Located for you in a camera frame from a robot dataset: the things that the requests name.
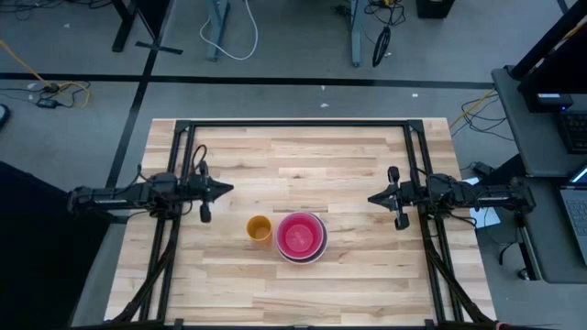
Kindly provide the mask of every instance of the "orange cup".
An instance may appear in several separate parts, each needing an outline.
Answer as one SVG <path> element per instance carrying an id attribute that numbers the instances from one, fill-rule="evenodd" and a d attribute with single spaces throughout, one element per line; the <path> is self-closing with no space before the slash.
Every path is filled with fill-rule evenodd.
<path id="1" fill-rule="evenodd" d="M 255 215 L 247 223 L 247 233 L 254 242 L 267 244 L 271 242 L 271 221 L 267 216 Z"/>

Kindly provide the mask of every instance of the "butcher block tabletop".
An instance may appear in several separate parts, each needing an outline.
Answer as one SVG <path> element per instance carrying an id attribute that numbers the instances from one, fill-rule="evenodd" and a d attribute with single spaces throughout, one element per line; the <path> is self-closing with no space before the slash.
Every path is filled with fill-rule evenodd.
<path id="1" fill-rule="evenodd" d="M 175 121 L 153 120 L 142 160 L 145 175 L 166 171 Z M 434 172 L 459 179 L 446 119 L 423 122 Z M 415 134 L 413 139 L 422 164 Z M 183 216 L 166 324 L 176 318 L 186 325 L 422 325 L 436 319 L 415 208 L 404 209 L 410 226 L 397 231 L 394 213 L 367 202 L 387 186 L 389 166 L 400 169 L 400 181 L 409 180 L 400 127 L 198 127 L 194 145 L 200 144 L 208 147 L 211 176 L 235 189 L 211 204 L 211 223 L 200 221 L 200 202 Z M 185 137 L 177 175 L 184 148 Z M 327 228 L 326 253 L 313 264 L 288 263 L 275 247 L 259 247 L 247 235 L 254 215 L 268 216 L 277 228 L 296 211 L 318 215 Z M 455 219 L 445 222 L 457 279 L 494 318 L 473 228 Z M 120 313 L 144 281 L 155 224 L 147 214 L 129 219 L 105 319 Z M 168 222 L 161 250 L 170 229 Z M 161 279 L 151 319 L 160 290 Z"/>

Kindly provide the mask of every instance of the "laptop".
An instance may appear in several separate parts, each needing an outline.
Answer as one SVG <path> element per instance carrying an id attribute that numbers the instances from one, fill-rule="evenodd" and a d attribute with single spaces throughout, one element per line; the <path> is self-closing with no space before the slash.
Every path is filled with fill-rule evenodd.
<path id="1" fill-rule="evenodd" d="M 560 196 L 567 210 L 567 217 L 587 264 L 587 164 L 560 187 Z"/>

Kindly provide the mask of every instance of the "black metal frame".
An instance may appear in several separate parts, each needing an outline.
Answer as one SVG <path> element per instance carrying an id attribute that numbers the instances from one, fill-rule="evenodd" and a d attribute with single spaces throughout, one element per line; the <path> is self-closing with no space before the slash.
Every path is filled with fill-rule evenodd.
<path id="1" fill-rule="evenodd" d="M 185 152 L 183 155 L 183 166 L 182 166 L 182 177 L 186 177 L 184 174 L 187 173 L 189 170 L 191 154 L 194 146 L 195 141 L 195 130 L 198 127 L 398 127 L 404 131 L 404 139 L 405 139 L 405 146 L 406 151 L 408 154 L 408 162 L 410 166 L 410 178 L 415 185 L 415 187 L 420 186 L 419 180 L 419 169 L 417 166 L 416 158 L 415 158 L 415 148 L 414 148 L 414 141 L 412 140 L 412 133 L 415 132 L 418 138 L 419 147 L 422 153 L 422 160 L 424 162 L 424 171 L 426 173 L 432 173 L 432 163 L 430 160 L 430 156 L 428 154 L 428 147 L 426 143 L 426 134 L 424 132 L 424 124 L 422 120 L 357 120 L 357 119 L 305 119 L 305 120 L 281 120 L 281 119 L 268 119 L 268 120 L 258 120 L 258 119 L 251 119 L 251 120 L 201 120 L 201 121 L 194 121 L 194 120 L 180 120 L 176 122 L 173 140 L 172 140 L 172 148 L 169 158 L 169 163 L 167 167 L 167 171 L 174 171 L 175 166 L 177 163 L 178 151 L 180 147 L 180 139 L 183 133 L 187 134 L 187 141 L 185 146 Z M 170 232 L 170 239 L 168 246 L 165 249 L 165 252 L 161 258 L 159 258 L 159 252 L 161 250 L 161 241 L 163 240 L 163 231 L 165 227 L 165 220 L 158 219 L 157 225 L 155 228 L 155 235 L 153 239 L 152 250 L 150 253 L 150 262 L 149 262 L 149 272 L 147 275 L 147 280 L 138 290 L 137 295 L 133 299 L 133 302 L 142 303 L 141 310 L 139 314 L 139 321 L 135 323 L 128 323 L 124 322 L 126 325 L 144 325 L 147 327 L 149 326 L 163 326 L 166 312 L 167 312 L 167 304 L 169 299 L 169 292 L 172 285 L 172 272 L 173 272 L 173 259 L 175 256 L 176 248 L 177 248 L 177 239 L 179 236 L 179 229 L 181 223 L 181 205 L 178 204 L 178 212 L 179 216 L 172 219 L 172 230 Z M 438 280 L 437 270 L 440 271 L 445 277 L 447 274 L 452 276 L 453 268 L 452 262 L 450 259 L 450 251 L 449 251 L 449 242 L 447 240 L 446 231 L 444 224 L 442 221 L 437 220 L 437 231 L 438 231 L 438 242 L 441 248 L 442 258 L 440 258 L 439 254 L 436 252 L 434 244 L 432 242 L 432 237 L 430 235 L 430 228 L 428 226 L 428 217 L 425 213 L 425 210 L 422 207 L 418 207 L 418 214 L 419 214 L 419 221 L 420 227 L 422 231 L 422 240 L 424 242 L 424 249 L 426 253 L 426 264 L 428 268 L 428 275 L 430 279 L 430 290 L 432 293 L 432 300 L 434 302 L 435 313 L 437 316 L 437 321 L 439 323 L 446 322 L 446 315 L 444 313 L 444 306 L 442 303 L 442 293 L 440 290 L 440 284 Z M 157 318 L 156 320 L 148 320 L 149 318 L 149 311 L 150 311 L 150 304 L 151 304 L 151 292 L 152 287 L 154 285 L 155 280 L 161 274 L 161 265 L 165 267 L 165 273 L 163 275 L 163 281 L 161 285 L 161 297 L 159 301 L 159 308 L 157 311 Z M 466 293 L 462 290 L 462 288 L 458 285 L 458 283 L 453 280 L 453 286 L 456 285 L 456 292 L 450 291 L 450 299 L 452 303 L 453 313 L 455 317 L 455 322 L 462 323 L 463 316 L 462 310 L 460 308 L 459 299 L 463 299 L 465 297 L 465 301 L 469 300 L 466 297 Z M 138 308 L 136 305 L 133 305 L 134 311 Z M 126 314 L 124 321 L 129 321 L 132 319 L 132 314 Z M 115 321 L 122 321 L 122 319 L 115 318 Z M 386 329 L 389 328 L 412 328 L 412 329 L 428 329 L 430 328 L 429 322 L 426 326 L 416 326 L 416 327 L 406 327 L 406 326 L 393 326 L 393 327 L 385 327 Z M 117 328 L 120 326 L 121 323 L 111 323 L 111 324 L 102 324 L 98 326 L 105 326 L 105 328 Z M 180 328 L 188 328 L 182 325 L 179 325 Z M 241 326 L 232 326 L 230 328 L 240 328 Z M 288 326 L 263 326 L 265 330 L 272 330 L 272 329 L 291 329 Z M 370 330 L 377 329 L 378 327 L 369 326 L 367 327 Z"/>

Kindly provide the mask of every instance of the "keyboard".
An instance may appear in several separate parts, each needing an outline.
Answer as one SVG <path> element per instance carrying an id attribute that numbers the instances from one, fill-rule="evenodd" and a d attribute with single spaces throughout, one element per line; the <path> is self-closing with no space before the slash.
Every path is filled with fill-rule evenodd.
<path id="1" fill-rule="evenodd" d="M 587 112 L 560 114 L 559 132 L 569 153 L 587 153 Z"/>
<path id="2" fill-rule="evenodd" d="M 587 201 L 566 200 L 567 213 L 578 236 L 587 236 Z"/>

